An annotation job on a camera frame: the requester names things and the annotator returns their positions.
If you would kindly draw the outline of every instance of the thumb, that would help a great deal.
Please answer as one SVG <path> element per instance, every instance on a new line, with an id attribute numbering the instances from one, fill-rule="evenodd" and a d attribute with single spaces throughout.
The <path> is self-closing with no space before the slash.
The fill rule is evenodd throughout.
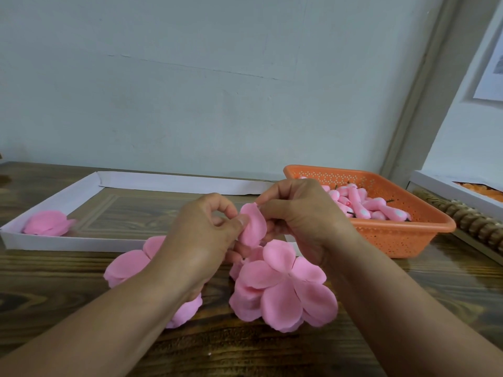
<path id="1" fill-rule="evenodd" d="M 223 231 L 225 235 L 226 241 L 230 244 L 233 240 L 237 238 L 239 234 L 243 231 L 243 229 L 248 224 L 250 218 L 246 214 L 240 214 L 234 217 L 232 220 L 228 220 L 223 222 L 220 226 L 220 229 Z"/>
<path id="2" fill-rule="evenodd" d="M 266 220 L 288 221 L 292 201 L 287 199 L 272 199 L 260 206 L 260 212 Z"/>

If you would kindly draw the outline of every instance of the white cardboard tray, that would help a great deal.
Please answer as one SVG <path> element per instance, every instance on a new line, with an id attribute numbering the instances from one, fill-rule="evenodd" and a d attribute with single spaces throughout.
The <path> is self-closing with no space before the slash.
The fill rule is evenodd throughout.
<path id="1" fill-rule="evenodd" d="M 35 213 L 42 210 L 59 210 L 69 215 L 100 190 L 107 187 L 202 194 L 217 192 L 221 195 L 260 195 L 271 185 L 271 182 L 266 181 L 100 171 L 84 177 L 3 225 L 0 228 L 0 235 L 7 249 L 126 252 L 141 249 L 145 241 L 44 237 L 22 234 L 21 231 L 28 218 Z"/>
<path id="2" fill-rule="evenodd" d="M 496 190 L 503 190 L 503 185 L 482 178 L 469 176 L 438 176 L 416 170 L 412 172 L 411 182 L 446 199 L 458 199 L 481 213 L 503 221 L 503 203 L 458 185 L 456 182 L 484 184 Z"/>

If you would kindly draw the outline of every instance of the white wall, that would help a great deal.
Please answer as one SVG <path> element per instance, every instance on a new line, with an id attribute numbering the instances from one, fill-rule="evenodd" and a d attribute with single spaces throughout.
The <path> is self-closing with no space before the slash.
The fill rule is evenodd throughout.
<path id="1" fill-rule="evenodd" d="M 11 160 L 379 171 L 442 0 L 0 0 Z"/>
<path id="2" fill-rule="evenodd" d="M 390 174 L 406 187 L 421 169 L 500 0 L 460 0 Z"/>
<path id="3" fill-rule="evenodd" d="M 503 102 L 473 99 L 503 24 L 500 2 L 428 153 L 423 170 L 503 183 Z"/>

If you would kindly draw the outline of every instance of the right hand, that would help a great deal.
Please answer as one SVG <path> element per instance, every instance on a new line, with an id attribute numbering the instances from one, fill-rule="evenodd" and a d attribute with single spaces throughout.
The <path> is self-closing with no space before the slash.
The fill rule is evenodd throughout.
<path id="1" fill-rule="evenodd" d="M 291 234 L 302 255 L 313 264 L 323 265 L 330 250 L 351 248 L 361 239 L 317 180 L 282 180 L 262 193 L 256 203 L 267 221 L 265 240 Z"/>

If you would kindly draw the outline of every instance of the wooden table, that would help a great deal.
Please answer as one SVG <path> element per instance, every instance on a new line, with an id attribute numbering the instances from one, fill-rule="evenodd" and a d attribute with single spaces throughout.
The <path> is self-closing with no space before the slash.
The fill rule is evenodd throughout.
<path id="1" fill-rule="evenodd" d="M 97 169 L 0 165 L 0 226 Z M 90 302 L 115 253 L 0 249 L 0 355 Z M 457 317 L 503 348 L 503 268 L 452 235 L 439 235 L 415 259 L 397 260 Z M 233 282 L 222 266 L 203 290 L 203 307 L 164 331 L 131 375 L 384 375 L 340 305 L 335 322 L 282 334 L 261 320 L 240 321 L 228 306 Z"/>

